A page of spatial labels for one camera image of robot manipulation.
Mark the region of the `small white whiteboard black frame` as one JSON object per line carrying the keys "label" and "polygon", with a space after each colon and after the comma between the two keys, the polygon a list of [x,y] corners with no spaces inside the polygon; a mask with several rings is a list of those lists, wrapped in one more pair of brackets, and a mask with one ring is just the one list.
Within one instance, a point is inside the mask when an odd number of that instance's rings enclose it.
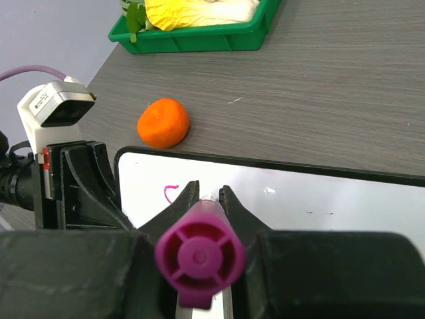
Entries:
{"label": "small white whiteboard black frame", "polygon": [[[220,189],[229,186],[273,230],[396,233],[424,261],[422,176],[130,147],[114,167],[122,211],[140,230],[196,181],[199,199],[212,195],[220,203]],[[223,294],[231,287],[213,296],[210,309],[189,308],[190,318],[226,318]]]}

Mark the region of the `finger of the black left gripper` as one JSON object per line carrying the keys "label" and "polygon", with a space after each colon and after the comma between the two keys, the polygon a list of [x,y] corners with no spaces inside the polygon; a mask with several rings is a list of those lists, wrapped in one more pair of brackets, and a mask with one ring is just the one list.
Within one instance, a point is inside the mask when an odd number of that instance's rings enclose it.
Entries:
{"label": "finger of the black left gripper", "polygon": [[71,144],[60,151],[61,229],[132,230],[118,205],[106,145]]}

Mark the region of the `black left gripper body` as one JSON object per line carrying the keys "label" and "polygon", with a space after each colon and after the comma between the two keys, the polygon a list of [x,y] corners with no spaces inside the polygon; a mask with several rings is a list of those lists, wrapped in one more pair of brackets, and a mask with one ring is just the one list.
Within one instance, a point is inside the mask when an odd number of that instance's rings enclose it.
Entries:
{"label": "black left gripper body", "polygon": [[1,146],[1,203],[33,211],[37,229],[62,229],[59,155],[63,145],[49,145],[39,154],[16,153],[29,146],[28,142]]}

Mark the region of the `white marker with magenta cap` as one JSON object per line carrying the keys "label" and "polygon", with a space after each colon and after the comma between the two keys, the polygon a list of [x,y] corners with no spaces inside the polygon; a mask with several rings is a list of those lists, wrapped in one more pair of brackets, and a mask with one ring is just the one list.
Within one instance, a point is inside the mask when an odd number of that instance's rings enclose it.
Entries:
{"label": "white marker with magenta cap", "polygon": [[241,240],[212,195],[200,198],[155,245],[157,268],[183,308],[210,309],[213,296],[241,277],[246,260]]}

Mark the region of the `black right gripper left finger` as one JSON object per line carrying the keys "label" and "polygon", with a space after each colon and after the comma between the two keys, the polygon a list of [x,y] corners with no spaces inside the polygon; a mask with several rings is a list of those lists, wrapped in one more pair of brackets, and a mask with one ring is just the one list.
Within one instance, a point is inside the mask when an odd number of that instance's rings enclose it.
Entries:
{"label": "black right gripper left finger", "polygon": [[137,231],[3,231],[1,317],[190,318],[153,248],[198,199],[191,181]]}

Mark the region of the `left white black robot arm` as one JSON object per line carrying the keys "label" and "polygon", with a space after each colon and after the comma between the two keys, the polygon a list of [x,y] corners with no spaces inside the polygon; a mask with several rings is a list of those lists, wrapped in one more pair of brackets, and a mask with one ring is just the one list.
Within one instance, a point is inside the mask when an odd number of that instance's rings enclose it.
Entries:
{"label": "left white black robot arm", "polygon": [[37,229],[134,228],[120,209],[105,144],[74,141],[16,153],[29,146],[10,146],[1,135],[2,204],[33,211]]}

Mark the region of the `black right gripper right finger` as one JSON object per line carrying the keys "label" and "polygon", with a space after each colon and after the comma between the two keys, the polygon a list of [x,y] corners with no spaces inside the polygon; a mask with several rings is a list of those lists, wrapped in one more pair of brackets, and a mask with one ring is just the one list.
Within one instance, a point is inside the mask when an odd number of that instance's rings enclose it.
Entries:
{"label": "black right gripper right finger", "polygon": [[219,201],[247,252],[226,318],[424,317],[424,261],[406,237],[273,230],[229,186]]}

